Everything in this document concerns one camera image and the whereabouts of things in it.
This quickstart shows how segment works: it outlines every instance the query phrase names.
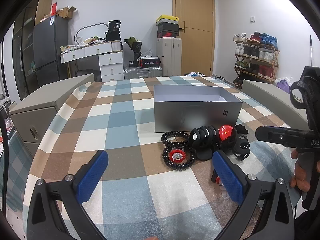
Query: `white suitcase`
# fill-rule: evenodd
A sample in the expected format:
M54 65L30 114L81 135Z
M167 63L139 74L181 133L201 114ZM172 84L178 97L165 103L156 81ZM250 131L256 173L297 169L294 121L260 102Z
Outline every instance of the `white suitcase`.
M157 39L156 55L160 56L163 76L181 76L181 51L180 38Z

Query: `beige storage box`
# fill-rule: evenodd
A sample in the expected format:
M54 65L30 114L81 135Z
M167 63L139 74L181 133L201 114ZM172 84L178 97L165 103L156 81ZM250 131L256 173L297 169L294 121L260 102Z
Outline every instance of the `beige storage box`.
M10 110L13 124L33 156L59 109L77 87L88 82L94 82L93 74L44 85Z

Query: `human hand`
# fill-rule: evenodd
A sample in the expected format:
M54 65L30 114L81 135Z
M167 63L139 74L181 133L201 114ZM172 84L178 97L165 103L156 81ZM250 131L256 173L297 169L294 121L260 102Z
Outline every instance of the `human hand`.
M298 152L296 150L294 150L291 153L291 158L293 159L298 158ZM317 163L317 171L320 173L320 162ZM302 191L304 192L309 191L310 183L305 180L306 178L307 178L306 171L300 167L298 162L296 162L294 167L294 176L290 181L290 187L295 187L297 185L298 188L301 189Z

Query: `purple bag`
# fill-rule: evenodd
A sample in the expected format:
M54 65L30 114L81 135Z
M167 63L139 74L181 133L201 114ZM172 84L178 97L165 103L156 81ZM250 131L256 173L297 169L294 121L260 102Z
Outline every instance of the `purple bag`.
M290 94L290 86L287 83L287 81L285 79L282 79L280 82L277 82L276 85L278 88L280 88L281 90L287 92L288 94Z

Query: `screw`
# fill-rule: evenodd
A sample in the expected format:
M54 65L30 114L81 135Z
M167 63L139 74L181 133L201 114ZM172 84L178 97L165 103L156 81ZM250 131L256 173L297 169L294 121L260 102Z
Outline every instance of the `screw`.
M278 179L278 183L281 184L281 185L283 185L283 184L284 184L284 179L279 178L279 179Z
M65 181L72 181L73 180L73 175L68 174L67 176L64 177Z
M41 184L43 184L43 182L44 182L43 179L38 179L37 182L36 182L36 184L37 184L37 185L41 185Z
M250 180L255 180L257 177L256 177L256 175L254 175L253 173L249 173L249 174L248 174L248 178L249 178Z

